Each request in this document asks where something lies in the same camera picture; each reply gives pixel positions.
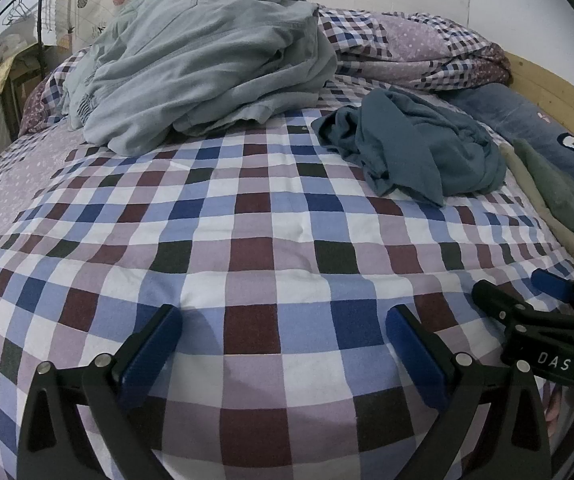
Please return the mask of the folded plaid quilt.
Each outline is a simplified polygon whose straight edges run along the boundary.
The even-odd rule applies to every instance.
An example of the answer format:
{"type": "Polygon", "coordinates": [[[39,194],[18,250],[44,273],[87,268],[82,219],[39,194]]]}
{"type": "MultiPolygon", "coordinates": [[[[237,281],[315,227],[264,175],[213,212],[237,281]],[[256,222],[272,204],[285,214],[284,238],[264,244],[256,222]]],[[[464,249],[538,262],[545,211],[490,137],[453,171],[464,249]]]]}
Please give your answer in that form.
{"type": "Polygon", "coordinates": [[[508,84],[511,63],[494,42],[428,13],[319,8],[337,73],[426,92],[508,84]]]}

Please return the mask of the wooden headboard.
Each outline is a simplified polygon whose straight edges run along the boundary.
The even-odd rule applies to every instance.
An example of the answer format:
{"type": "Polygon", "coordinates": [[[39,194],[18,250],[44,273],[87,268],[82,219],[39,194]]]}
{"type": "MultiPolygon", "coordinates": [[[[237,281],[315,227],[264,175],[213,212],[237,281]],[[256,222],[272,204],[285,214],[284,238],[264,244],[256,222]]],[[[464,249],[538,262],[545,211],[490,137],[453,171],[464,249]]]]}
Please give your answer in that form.
{"type": "Polygon", "coordinates": [[[574,134],[574,85],[526,58],[506,56],[513,75],[510,87],[574,134]]]}

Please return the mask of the olive green folded garment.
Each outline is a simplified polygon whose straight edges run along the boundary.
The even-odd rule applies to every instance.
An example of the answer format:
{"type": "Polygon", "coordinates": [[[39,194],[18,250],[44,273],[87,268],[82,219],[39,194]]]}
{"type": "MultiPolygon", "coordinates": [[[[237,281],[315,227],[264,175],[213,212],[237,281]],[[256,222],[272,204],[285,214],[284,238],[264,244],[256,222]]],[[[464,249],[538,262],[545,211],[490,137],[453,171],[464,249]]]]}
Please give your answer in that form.
{"type": "Polygon", "coordinates": [[[574,179],[552,165],[527,141],[517,140],[513,148],[553,217],[574,232],[574,179]]]}

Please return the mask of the plaid bed sheet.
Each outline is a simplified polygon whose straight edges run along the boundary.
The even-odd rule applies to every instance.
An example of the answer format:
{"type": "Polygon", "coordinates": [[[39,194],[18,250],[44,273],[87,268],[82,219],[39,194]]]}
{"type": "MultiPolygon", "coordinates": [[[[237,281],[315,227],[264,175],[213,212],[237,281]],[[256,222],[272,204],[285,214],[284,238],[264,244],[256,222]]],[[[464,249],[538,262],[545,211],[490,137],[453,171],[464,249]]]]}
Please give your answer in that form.
{"type": "Polygon", "coordinates": [[[574,280],[574,257],[513,176],[436,207],[319,145],[312,122],[372,89],[338,77],[311,108],[140,157],[63,124],[0,154],[1,479],[37,365],[116,351],[164,304],[183,335],[133,422],[176,479],[391,479],[435,413],[387,311],[496,364],[475,282],[556,308],[531,273],[574,280]]]}

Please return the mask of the beige folded garment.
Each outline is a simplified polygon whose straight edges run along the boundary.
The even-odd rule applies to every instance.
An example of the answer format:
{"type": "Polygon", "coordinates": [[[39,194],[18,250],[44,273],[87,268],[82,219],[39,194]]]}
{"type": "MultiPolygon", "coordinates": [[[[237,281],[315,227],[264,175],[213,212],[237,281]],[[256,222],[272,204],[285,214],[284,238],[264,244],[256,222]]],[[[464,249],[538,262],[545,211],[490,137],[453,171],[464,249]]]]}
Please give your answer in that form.
{"type": "Polygon", "coordinates": [[[564,247],[566,252],[574,258],[574,231],[565,226],[555,218],[550,208],[545,203],[534,178],[528,171],[528,168],[522,162],[520,157],[515,153],[514,148],[508,143],[502,143],[499,146],[499,151],[504,157],[505,165],[508,171],[513,175],[516,184],[524,193],[534,211],[540,216],[544,223],[548,226],[551,233],[558,241],[560,246],[564,247]]]}

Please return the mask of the dark teal shirt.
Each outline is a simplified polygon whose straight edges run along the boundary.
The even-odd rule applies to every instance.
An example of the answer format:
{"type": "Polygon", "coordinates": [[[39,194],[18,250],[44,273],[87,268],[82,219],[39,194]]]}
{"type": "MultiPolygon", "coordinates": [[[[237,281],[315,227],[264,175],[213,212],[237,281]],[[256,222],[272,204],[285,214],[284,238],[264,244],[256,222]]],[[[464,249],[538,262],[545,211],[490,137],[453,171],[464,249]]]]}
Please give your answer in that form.
{"type": "Polygon", "coordinates": [[[378,196],[400,190],[442,206],[500,188],[506,164],[488,131],[462,113],[402,90],[376,89],[312,122],[321,144],[363,171],[378,196]]]}

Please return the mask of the black clothes rack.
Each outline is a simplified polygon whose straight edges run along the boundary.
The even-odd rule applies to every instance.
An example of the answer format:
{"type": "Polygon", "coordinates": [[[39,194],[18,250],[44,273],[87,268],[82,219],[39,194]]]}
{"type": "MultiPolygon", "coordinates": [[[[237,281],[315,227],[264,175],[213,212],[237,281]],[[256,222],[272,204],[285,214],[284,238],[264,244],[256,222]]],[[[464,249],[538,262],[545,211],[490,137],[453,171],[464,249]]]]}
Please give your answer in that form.
{"type": "Polygon", "coordinates": [[[36,0],[34,6],[27,6],[24,0],[10,0],[0,10],[0,16],[6,16],[8,22],[33,15],[35,18],[35,37],[37,43],[37,61],[40,67],[40,76],[46,76],[45,44],[43,40],[43,6],[44,0],[36,0]]]}

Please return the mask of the blue cartoon pillow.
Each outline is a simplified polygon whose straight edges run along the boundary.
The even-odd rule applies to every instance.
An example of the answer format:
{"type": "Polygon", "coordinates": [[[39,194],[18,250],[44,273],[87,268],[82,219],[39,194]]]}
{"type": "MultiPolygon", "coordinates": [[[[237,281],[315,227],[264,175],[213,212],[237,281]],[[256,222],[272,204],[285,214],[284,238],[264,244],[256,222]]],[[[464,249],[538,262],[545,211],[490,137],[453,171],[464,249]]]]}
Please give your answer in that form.
{"type": "Polygon", "coordinates": [[[574,133],[503,84],[441,91],[444,101],[499,133],[508,142],[527,141],[553,166],[574,179],[574,133]]]}

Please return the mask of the light grey-green jacket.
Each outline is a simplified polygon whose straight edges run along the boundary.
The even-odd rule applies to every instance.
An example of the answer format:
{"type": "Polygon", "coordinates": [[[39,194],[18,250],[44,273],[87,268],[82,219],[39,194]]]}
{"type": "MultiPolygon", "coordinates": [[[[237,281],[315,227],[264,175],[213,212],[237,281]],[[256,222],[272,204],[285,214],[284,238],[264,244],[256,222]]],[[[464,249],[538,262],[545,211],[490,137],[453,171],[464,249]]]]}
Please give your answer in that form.
{"type": "Polygon", "coordinates": [[[63,84],[86,142],[121,156],[312,107],[336,53],[308,0],[135,0],[63,84]]]}

